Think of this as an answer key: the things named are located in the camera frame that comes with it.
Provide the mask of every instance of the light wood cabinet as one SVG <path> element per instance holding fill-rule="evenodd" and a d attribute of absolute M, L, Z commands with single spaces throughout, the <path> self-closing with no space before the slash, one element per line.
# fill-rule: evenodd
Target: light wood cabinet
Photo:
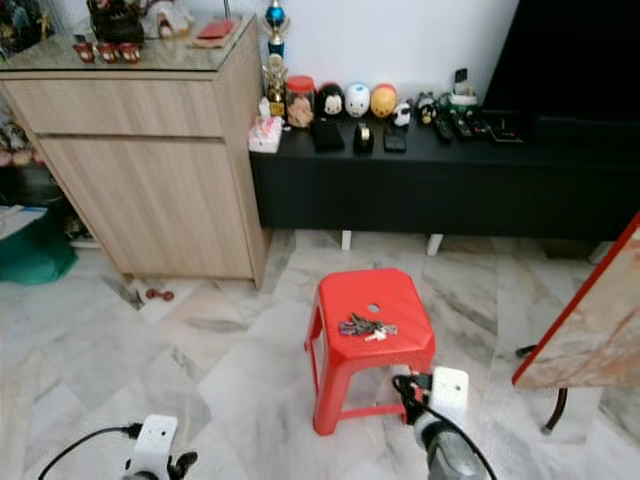
<path fill-rule="evenodd" d="M 73 39 L 54 39 L 0 66 L 0 89 L 119 271 L 259 287 L 269 234 L 246 140 L 261 92 L 255 17 L 222 51 L 149 43 L 148 70 L 58 70 L 50 55 Z"/>

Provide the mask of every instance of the cabinet drawer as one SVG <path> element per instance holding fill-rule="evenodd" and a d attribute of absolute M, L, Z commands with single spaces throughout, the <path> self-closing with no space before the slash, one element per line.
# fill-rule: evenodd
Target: cabinet drawer
<path fill-rule="evenodd" d="M 4 85 L 36 133 L 222 136 L 213 82 L 20 80 Z"/>
<path fill-rule="evenodd" d="M 41 141 L 123 273 L 251 278 L 225 146 L 207 141 Z"/>

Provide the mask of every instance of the small red dumbbell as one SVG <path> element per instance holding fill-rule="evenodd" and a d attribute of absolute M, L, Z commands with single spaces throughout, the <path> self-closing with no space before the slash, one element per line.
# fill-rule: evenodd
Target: small red dumbbell
<path fill-rule="evenodd" d="M 149 300 L 153 300 L 154 298 L 162 298 L 165 302 L 170 302 L 173 300 L 173 292 L 167 290 L 166 292 L 161 292 L 156 290 L 155 288 L 150 288 L 147 290 L 145 294 Z"/>

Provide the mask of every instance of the black tv cabinet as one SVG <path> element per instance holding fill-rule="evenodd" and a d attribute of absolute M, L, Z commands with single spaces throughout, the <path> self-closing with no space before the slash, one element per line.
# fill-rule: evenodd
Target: black tv cabinet
<path fill-rule="evenodd" d="M 307 131 L 277 154 L 251 153 L 261 223 L 272 228 L 613 240 L 640 206 L 640 155 L 586 142 L 442 145 L 412 124 L 387 153 L 388 122 L 368 118 L 375 147 L 354 154 L 357 120 L 338 122 L 342 151 L 317 153 Z"/>

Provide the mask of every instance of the red plastic stool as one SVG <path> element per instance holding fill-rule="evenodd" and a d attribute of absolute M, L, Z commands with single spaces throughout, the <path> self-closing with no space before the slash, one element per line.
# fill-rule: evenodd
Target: red plastic stool
<path fill-rule="evenodd" d="M 365 342 L 363 336 L 340 335 L 340 322 L 351 313 L 398 326 L 397 335 Z M 318 382 L 313 340 L 324 330 L 324 365 Z M 411 277 L 395 268 L 333 273 L 318 285 L 305 350 L 311 353 L 316 406 L 313 426 L 330 435 L 339 420 L 369 415 L 405 414 L 404 407 L 383 405 L 342 411 L 354 373 L 388 365 L 408 365 L 428 372 L 436 350 L 435 336 Z"/>

